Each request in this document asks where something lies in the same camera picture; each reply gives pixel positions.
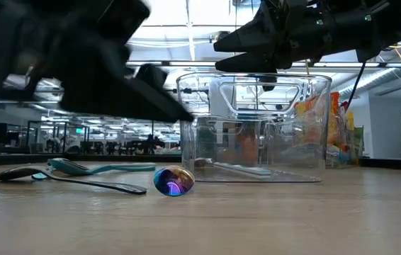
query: wooden table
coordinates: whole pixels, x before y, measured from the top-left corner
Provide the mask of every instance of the wooden table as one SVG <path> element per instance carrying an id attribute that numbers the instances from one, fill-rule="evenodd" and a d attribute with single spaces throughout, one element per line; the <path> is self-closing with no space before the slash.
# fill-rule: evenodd
<path id="1" fill-rule="evenodd" d="M 159 194 L 150 176 L 87 178 L 151 187 L 144 196 L 0 183 L 0 255 L 401 255 L 401 171 L 329 170 L 321 184 L 197 183 L 179 198 Z"/>

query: holographic sphere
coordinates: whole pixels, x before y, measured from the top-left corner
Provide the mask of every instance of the holographic sphere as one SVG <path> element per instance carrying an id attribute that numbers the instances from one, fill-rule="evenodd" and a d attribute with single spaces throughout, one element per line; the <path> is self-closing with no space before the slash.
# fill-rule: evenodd
<path id="1" fill-rule="evenodd" d="M 166 196 L 181 196 L 193 188 L 194 176 L 181 166 L 166 166 L 155 172 L 153 183 Z"/>

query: spoon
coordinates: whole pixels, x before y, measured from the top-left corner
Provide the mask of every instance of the spoon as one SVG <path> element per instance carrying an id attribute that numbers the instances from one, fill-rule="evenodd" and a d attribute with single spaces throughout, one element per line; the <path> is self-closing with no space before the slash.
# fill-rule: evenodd
<path id="1" fill-rule="evenodd" d="M 31 176 L 33 174 L 44 174 L 49 179 L 55 181 L 65 181 L 70 183 L 78 183 L 85 184 L 90 186 L 96 186 L 101 188 L 109 188 L 116 191 L 122 191 L 129 194 L 135 195 L 144 195 L 147 192 L 147 189 L 141 186 L 125 184 L 125 183 L 108 183 L 108 182 L 100 182 L 100 181 L 82 181 L 82 180 L 74 180 L 69 178 L 61 178 L 55 175 L 52 175 L 50 172 L 46 171 L 46 169 L 42 166 L 20 166 L 16 168 L 12 168 L 9 170 L 5 170 L 0 173 L 0 181 L 10 181 L 17 178 Z"/>
<path id="2" fill-rule="evenodd" d="M 47 164 L 49 166 L 47 168 L 47 171 L 50 172 L 50 174 L 54 170 L 58 170 L 70 176 L 89 176 L 110 170 L 121 170 L 127 172 L 155 171 L 156 167 L 155 163 L 124 163 L 124 164 L 109 164 L 89 169 L 85 166 L 74 163 L 64 158 L 49 159 L 47 161 Z M 32 179 L 36 181 L 41 181 L 46 178 L 47 177 L 44 174 L 32 175 Z"/>

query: robotic claw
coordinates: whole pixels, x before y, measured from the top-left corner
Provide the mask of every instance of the robotic claw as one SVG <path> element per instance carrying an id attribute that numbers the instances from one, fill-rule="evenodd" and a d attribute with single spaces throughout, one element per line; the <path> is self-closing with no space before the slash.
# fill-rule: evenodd
<path id="1" fill-rule="evenodd" d="M 56 78 L 67 111 L 192 121 L 163 91 L 163 70 L 146 64 L 133 76 L 126 67 L 125 44 L 149 15 L 140 0 L 0 0 L 0 98 L 32 101 L 42 78 Z M 401 0 L 261 0 L 214 48 L 245 52 L 217 62 L 220 71 L 276 72 L 347 50 L 365 62 L 399 41 Z M 27 75 L 26 88 L 5 87 L 9 74 Z"/>

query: transparent plastic bin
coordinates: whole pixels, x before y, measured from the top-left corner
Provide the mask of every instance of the transparent plastic bin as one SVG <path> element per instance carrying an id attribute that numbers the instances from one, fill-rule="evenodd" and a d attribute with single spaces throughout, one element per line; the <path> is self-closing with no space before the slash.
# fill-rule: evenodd
<path id="1" fill-rule="evenodd" d="M 208 83 L 209 113 L 180 124 L 182 165 L 197 181 L 322 181 L 329 77 L 193 73 L 177 86 L 199 81 Z"/>

